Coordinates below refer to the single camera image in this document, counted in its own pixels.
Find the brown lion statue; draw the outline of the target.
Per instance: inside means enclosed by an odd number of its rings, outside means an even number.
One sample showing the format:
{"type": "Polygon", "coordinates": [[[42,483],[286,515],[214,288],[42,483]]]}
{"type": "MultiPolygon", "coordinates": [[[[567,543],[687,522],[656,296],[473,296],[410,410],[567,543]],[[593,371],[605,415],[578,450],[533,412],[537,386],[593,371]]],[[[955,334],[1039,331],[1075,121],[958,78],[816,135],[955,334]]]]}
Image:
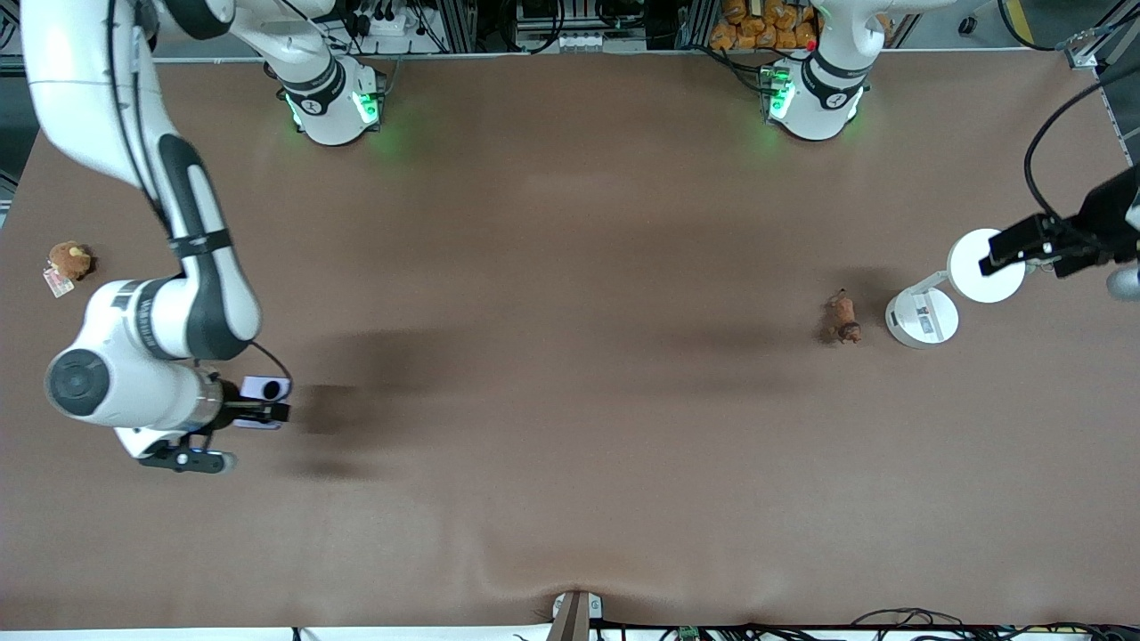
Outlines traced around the brown lion statue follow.
{"type": "Polygon", "coordinates": [[[860,344],[862,325],[847,289],[838,289],[823,305],[821,339],[824,344],[860,344]]]}

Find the aluminium frame profile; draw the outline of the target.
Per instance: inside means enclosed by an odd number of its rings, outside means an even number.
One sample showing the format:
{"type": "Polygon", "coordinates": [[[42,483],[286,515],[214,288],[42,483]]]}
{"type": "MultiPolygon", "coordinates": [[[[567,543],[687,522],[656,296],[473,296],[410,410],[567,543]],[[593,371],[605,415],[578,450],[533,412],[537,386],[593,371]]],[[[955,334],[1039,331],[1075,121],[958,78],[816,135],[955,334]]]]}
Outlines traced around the aluminium frame profile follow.
{"type": "Polygon", "coordinates": [[[1112,10],[1070,38],[1065,49],[1070,68],[1108,68],[1140,44],[1140,0],[1114,0],[1112,10]]]}

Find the orange packaged goods pile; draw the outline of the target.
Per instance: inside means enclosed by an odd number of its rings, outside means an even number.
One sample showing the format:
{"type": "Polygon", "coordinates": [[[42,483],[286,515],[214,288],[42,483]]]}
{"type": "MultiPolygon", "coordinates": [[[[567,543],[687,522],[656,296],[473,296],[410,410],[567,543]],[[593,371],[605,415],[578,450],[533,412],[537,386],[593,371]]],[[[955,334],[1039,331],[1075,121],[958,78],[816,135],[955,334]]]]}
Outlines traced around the orange packaged goods pile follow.
{"type": "Polygon", "coordinates": [[[712,50],[814,50],[823,26],[811,0],[720,0],[712,50]]]}

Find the brown plush toy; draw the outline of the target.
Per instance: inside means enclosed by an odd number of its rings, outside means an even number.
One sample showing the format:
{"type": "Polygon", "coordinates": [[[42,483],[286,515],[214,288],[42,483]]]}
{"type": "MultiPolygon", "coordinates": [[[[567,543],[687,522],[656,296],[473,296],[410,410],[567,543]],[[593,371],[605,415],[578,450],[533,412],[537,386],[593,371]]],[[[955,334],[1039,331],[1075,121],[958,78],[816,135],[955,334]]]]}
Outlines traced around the brown plush toy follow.
{"type": "Polygon", "coordinates": [[[96,259],[91,255],[90,248],[78,242],[52,245],[46,258],[64,279],[85,279],[85,276],[96,268],[96,259]]]}

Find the lilac flip phone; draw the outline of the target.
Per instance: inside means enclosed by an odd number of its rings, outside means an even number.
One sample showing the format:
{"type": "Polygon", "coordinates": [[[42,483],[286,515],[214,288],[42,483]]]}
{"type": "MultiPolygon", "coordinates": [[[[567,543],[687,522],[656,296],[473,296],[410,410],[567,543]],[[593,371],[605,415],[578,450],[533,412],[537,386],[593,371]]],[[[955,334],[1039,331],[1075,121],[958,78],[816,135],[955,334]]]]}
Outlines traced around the lilac flip phone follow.
{"type": "MultiPolygon", "coordinates": [[[[249,401],[263,401],[264,404],[286,404],[286,398],[290,396],[290,378],[253,378],[249,375],[244,378],[241,382],[241,399],[249,399],[249,401]]],[[[256,430],[277,430],[280,425],[264,425],[258,427],[256,430]]],[[[252,425],[245,427],[245,429],[253,429],[252,425]]]]}

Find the white power strip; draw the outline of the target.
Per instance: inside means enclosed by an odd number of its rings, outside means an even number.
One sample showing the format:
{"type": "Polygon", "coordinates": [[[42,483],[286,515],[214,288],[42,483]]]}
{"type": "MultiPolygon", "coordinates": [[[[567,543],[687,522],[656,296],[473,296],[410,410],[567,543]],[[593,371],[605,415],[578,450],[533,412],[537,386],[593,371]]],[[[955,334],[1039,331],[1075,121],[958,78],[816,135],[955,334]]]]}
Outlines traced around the white power strip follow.
{"type": "Polygon", "coordinates": [[[347,33],[355,39],[404,39],[410,33],[412,17],[404,5],[376,5],[370,11],[343,13],[347,33]]]}

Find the white desk lamp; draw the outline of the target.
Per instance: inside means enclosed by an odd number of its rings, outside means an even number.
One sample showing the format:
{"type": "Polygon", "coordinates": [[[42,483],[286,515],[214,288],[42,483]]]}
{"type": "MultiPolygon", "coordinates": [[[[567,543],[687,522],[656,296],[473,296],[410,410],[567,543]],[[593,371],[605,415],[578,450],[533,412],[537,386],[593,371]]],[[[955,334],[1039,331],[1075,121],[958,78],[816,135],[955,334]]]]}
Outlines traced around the white desk lamp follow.
{"type": "Polygon", "coordinates": [[[978,305],[1002,303],[1021,289],[1029,269],[1025,263],[1010,263],[997,271],[982,271],[982,261],[990,259],[990,240],[997,230],[968,232],[948,249],[946,263],[912,287],[902,289],[886,307],[887,328],[899,344],[913,349],[930,349],[948,342],[958,328],[956,301],[940,291],[948,283],[958,297],[978,305]]]}

